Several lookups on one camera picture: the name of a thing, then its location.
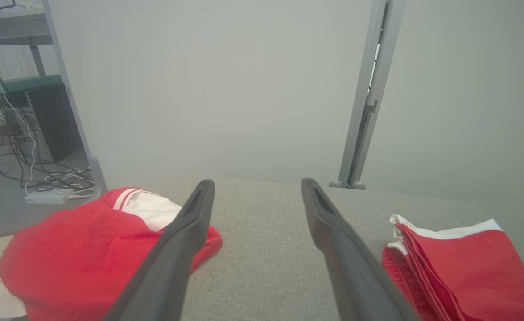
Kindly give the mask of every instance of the desk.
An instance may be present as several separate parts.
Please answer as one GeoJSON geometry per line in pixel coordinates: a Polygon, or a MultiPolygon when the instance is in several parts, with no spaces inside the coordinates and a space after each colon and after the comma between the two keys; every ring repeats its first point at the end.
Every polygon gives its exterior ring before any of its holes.
{"type": "Polygon", "coordinates": [[[51,45],[44,9],[0,12],[0,45],[29,45],[40,76],[46,75],[38,45],[51,45]]]}

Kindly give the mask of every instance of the metal frame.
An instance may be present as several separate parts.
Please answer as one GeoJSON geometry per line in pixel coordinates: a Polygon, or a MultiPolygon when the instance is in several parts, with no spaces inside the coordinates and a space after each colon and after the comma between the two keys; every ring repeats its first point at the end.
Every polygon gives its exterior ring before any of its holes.
{"type": "Polygon", "coordinates": [[[48,0],[42,0],[42,4],[44,5],[46,22],[48,24],[48,28],[50,29],[50,35],[54,43],[54,50],[56,51],[56,59],[58,59],[58,66],[60,67],[62,81],[64,81],[64,85],[66,86],[66,89],[68,91],[68,98],[70,98],[70,106],[72,108],[72,112],[74,113],[74,118],[76,120],[78,130],[80,132],[80,137],[82,138],[85,155],[87,156],[89,167],[91,168],[91,175],[93,177],[93,181],[95,182],[95,191],[93,191],[93,196],[87,200],[87,202],[90,202],[94,199],[98,199],[101,195],[103,195],[103,193],[107,191],[107,185],[105,184],[103,172],[101,171],[101,167],[99,166],[99,161],[95,156],[93,156],[93,154],[91,154],[91,151],[89,150],[89,144],[87,142],[87,139],[85,138],[82,120],[80,119],[78,108],[76,107],[74,94],[72,94],[70,79],[68,78],[68,73],[66,72],[64,57],[62,56],[62,49],[60,49],[60,43],[58,42],[58,36],[56,34],[56,28],[54,27],[54,20],[52,19],[52,15],[50,13],[50,5],[48,3],[48,0]]]}
{"type": "Polygon", "coordinates": [[[365,189],[360,178],[387,83],[403,12],[404,0],[382,0],[373,3],[339,178],[329,183],[331,187],[365,189]],[[380,48],[375,74],[367,94],[378,43],[380,48]]]}

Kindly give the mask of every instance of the electronic device on desk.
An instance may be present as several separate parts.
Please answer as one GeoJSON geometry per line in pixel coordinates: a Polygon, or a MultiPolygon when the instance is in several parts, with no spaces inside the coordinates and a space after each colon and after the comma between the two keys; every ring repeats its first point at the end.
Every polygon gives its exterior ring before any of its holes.
{"type": "Polygon", "coordinates": [[[60,75],[26,77],[4,83],[8,89],[6,97],[15,109],[1,97],[0,108],[30,163],[34,146],[30,134],[38,144],[34,151],[36,158],[59,162],[82,148],[66,86],[60,75]],[[17,112],[26,123],[21,121],[17,112]]]}

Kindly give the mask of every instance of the red garment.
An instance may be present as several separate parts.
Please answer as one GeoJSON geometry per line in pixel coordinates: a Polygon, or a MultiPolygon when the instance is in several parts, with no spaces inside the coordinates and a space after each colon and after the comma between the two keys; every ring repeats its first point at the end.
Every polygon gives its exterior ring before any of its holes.
{"type": "MultiPolygon", "coordinates": [[[[161,232],[114,210],[116,199],[111,191],[13,237],[0,260],[0,275],[25,303],[31,321],[100,321],[119,297],[161,232]]],[[[191,273],[221,246],[210,226],[191,273]]]]}
{"type": "Polygon", "coordinates": [[[396,227],[405,253],[389,244],[383,265],[424,320],[524,320],[524,265],[499,227],[460,237],[396,227]]]}

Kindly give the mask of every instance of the gray floor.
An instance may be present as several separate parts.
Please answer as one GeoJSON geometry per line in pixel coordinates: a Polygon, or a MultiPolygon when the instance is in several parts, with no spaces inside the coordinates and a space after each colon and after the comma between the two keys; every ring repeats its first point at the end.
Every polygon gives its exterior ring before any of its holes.
{"type": "MultiPolygon", "coordinates": [[[[8,151],[7,146],[0,146],[0,153],[8,151]]],[[[21,170],[17,165],[13,156],[6,156],[1,159],[3,171],[8,170],[9,175],[19,177],[21,170]]],[[[77,167],[85,169],[88,166],[87,158],[83,150],[78,150],[62,161],[63,164],[70,167],[77,167]]],[[[48,170],[62,170],[61,167],[47,166],[48,170]]],[[[25,167],[25,179],[30,175],[29,167],[25,167]]],[[[39,171],[34,172],[34,178],[42,181],[46,177],[45,173],[39,171]]],[[[0,174],[0,234],[21,230],[33,224],[43,221],[50,214],[67,208],[74,208],[82,204],[81,199],[74,199],[68,201],[64,205],[32,205],[25,203],[26,196],[24,189],[19,187],[19,182],[8,179],[0,174]]]]}

